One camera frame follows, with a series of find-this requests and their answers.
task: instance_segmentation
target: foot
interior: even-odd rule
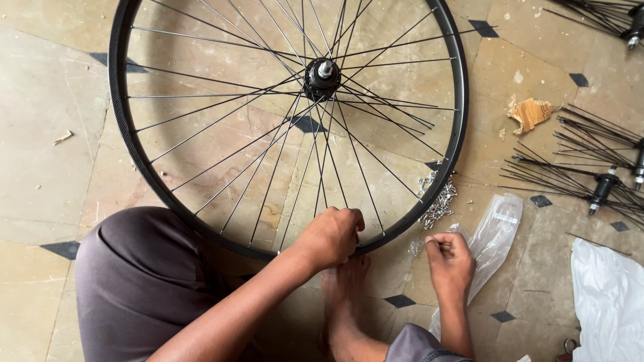
[[[320,275],[325,324],[319,344],[325,356],[328,355],[330,347],[346,340],[347,334],[359,332],[357,319],[370,265],[371,259],[368,256],[359,256],[349,259],[345,264],[327,269]]]

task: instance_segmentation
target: wheel hub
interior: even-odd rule
[[[304,76],[304,91],[314,102],[331,98],[340,87],[340,68],[332,60],[317,58],[311,61]]]

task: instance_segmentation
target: gray pants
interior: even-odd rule
[[[168,209],[135,207],[98,224],[76,259],[80,338],[87,362],[144,361],[226,296],[203,240]],[[261,361],[249,345],[241,361]],[[386,362],[457,362],[407,324]]]

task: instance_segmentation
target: wood chip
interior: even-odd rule
[[[546,100],[529,98],[521,103],[516,103],[516,95],[512,95],[508,104],[507,116],[519,122],[519,128],[512,131],[516,135],[530,132],[535,125],[547,120],[552,113],[552,106]]]
[[[58,138],[57,140],[53,141],[53,145],[56,146],[57,144],[59,144],[62,141],[66,140],[67,138],[70,138],[71,136],[74,136],[74,134],[70,130],[67,130],[67,134],[65,136],[62,136],[61,138]]]

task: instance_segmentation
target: black diamond tile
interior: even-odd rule
[[[324,126],[320,125],[319,129],[316,120],[309,116],[299,116],[294,118],[295,127],[299,128],[300,131],[304,133],[313,133],[313,132],[326,132],[327,129]]]
[[[469,21],[474,29],[477,30],[478,34],[485,38],[498,38],[497,32],[494,31],[494,28],[490,28],[489,24],[485,20],[470,20]]]
[[[577,84],[577,87],[588,87],[588,79],[581,73],[570,73],[570,78]]]
[[[628,226],[626,226],[625,223],[618,221],[618,222],[612,222],[611,226],[617,230],[618,233],[621,233],[622,231],[628,231],[630,230]]]
[[[96,59],[99,61],[99,63],[108,66],[108,54],[107,53],[88,53],[90,57]],[[128,62],[136,64],[135,61],[132,59],[128,58]],[[139,66],[132,66],[128,64],[128,73],[147,73],[147,70],[145,68],[141,68]]]
[[[546,207],[546,206],[550,206],[550,205],[552,205],[552,204],[553,204],[553,203],[552,203],[552,202],[550,202],[550,200],[548,200],[548,198],[547,198],[547,197],[545,197],[544,195],[536,195],[536,196],[532,196],[532,197],[530,198],[530,201],[534,202],[534,203],[535,203],[535,205],[537,205],[537,207]]]
[[[508,313],[506,311],[490,314],[490,316],[493,316],[494,319],[496,319],[497,321],[499,321],[501,323],[509,322],[509,321],[515,319],[515,317],[512,314],[510,314],[510,313]]]
[[[407,298],[404,294],[385,298],[384,300],[388,301],[396,308],[409,307],[410,305],[416,304],[415,301]]]
[[[438,171],[442,161],[432,161],[425,163],[425,166],[429,167],[432,171]]]
[[[63,243],[41,245],[43,249],[47,249],[69,260],[76,259],[76,253],[79,250],[79,246],[81,245],[77,242],[63,242]]]

